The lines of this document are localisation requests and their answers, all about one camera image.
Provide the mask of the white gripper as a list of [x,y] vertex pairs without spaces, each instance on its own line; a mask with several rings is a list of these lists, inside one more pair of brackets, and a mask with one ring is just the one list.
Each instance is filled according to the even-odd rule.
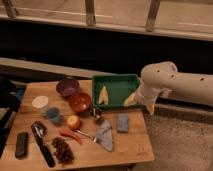
[[135,91],[135,100],[144,106],[150,115],[154,115],[155,102],[159,95],[159,90],[141,83]]

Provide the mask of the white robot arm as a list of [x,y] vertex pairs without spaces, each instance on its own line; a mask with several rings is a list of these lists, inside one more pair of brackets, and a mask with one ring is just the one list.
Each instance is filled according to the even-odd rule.
[[141,70],[135,101],[145,105],[153,115],[156,100],[163,91],[173,91],[187,100],[213,107],[213,75],[178,72],[170,61],[146,65]]

